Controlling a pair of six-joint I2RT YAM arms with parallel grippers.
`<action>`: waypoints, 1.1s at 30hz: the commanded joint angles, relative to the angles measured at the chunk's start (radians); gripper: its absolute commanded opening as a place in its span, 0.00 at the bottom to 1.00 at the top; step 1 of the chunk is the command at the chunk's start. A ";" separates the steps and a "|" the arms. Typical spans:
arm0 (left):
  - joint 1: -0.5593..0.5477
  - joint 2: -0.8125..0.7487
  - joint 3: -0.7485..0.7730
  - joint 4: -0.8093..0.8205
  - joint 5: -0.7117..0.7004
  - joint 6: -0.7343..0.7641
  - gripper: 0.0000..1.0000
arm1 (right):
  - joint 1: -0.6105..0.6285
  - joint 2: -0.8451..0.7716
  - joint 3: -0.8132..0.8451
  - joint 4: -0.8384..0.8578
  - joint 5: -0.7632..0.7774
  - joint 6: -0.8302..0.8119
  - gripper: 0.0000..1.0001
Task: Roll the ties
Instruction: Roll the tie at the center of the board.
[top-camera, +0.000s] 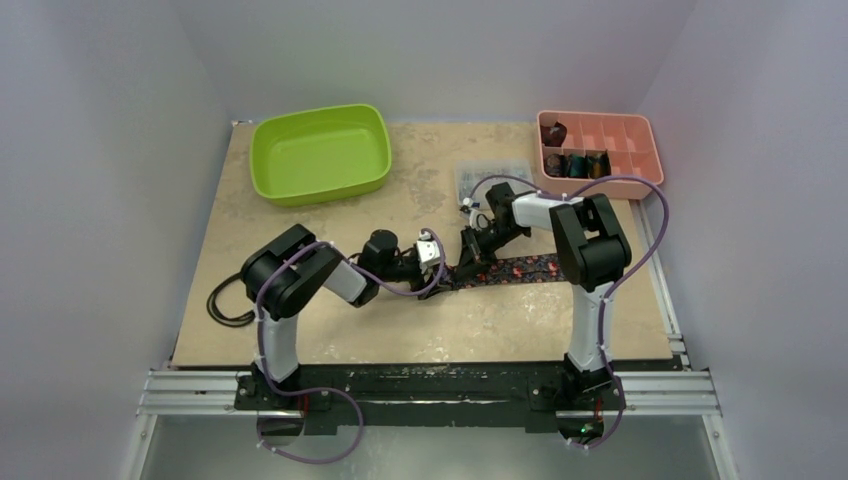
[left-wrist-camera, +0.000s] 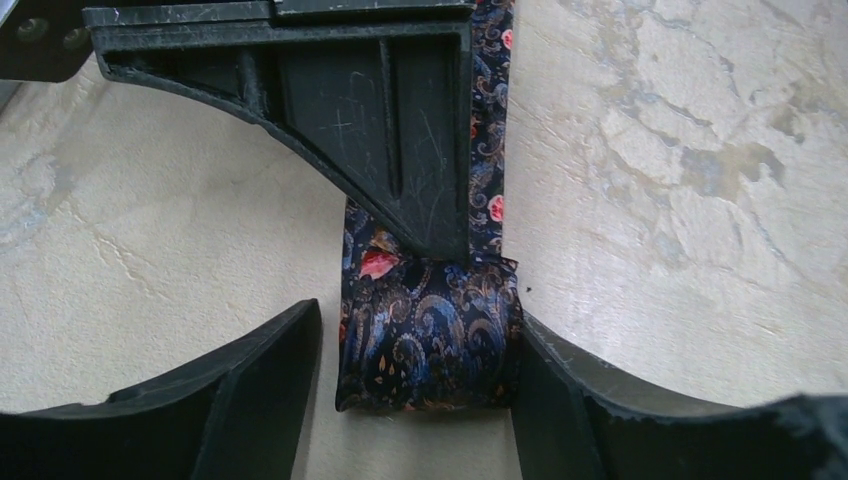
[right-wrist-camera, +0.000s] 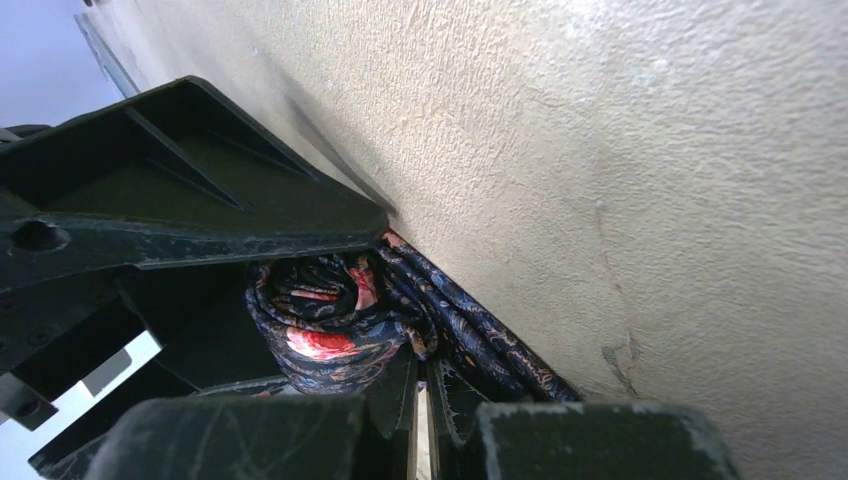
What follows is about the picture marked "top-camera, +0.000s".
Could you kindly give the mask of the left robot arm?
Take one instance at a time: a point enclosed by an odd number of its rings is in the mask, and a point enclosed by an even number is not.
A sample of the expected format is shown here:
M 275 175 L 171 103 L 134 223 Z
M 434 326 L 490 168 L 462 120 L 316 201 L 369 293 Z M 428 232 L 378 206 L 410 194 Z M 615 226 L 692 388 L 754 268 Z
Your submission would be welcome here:
M 298 382 L 292 375 L 300 367 L 298 319 L 320 290 L 355 308 L 382 289 L 425 299 L 441 288 L 448 273 L 444 253 L 430 229 L 421 230 L 407 250 L 399 247 L 395 233 L 378 229 L 359 253 L 346 256 L 301 224 L 255 252 L 243 264 L 240 278 L 259 322 L 255 364 L 264 377 L 260 397 L 275 409 L 297 399 Z

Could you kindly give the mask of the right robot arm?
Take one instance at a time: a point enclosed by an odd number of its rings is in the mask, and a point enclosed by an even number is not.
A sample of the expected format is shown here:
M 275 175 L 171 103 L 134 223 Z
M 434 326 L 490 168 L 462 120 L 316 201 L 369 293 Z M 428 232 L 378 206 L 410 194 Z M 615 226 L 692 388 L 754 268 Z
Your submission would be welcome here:
M 507 182 L 486 193 L 493 218 L 474 220 L 460 233 L 461 250 L 453 281 L 468 283 L 489 273 L 496 252 L 534 229 L 553 234 L 558 271 L 572 285 L 572 333 L 559 387 L 564 399 L 584 407 L 612 383 L 608 352 L 614 290 L 632 260 L 629 242 L 607 196 L 554 199 L 542 193 L 517 194 Z

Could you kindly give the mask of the dark floral patterned tie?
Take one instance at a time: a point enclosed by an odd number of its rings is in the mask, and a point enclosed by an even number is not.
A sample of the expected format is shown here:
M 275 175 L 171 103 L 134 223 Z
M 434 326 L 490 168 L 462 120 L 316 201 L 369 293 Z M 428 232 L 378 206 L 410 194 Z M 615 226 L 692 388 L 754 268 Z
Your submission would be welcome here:
M 456 267 L 449 267 L 440 284 L 451 290 L 484 286 L 566 282 L 555 253 L 503 258 L 483 273 L 460 280 Z

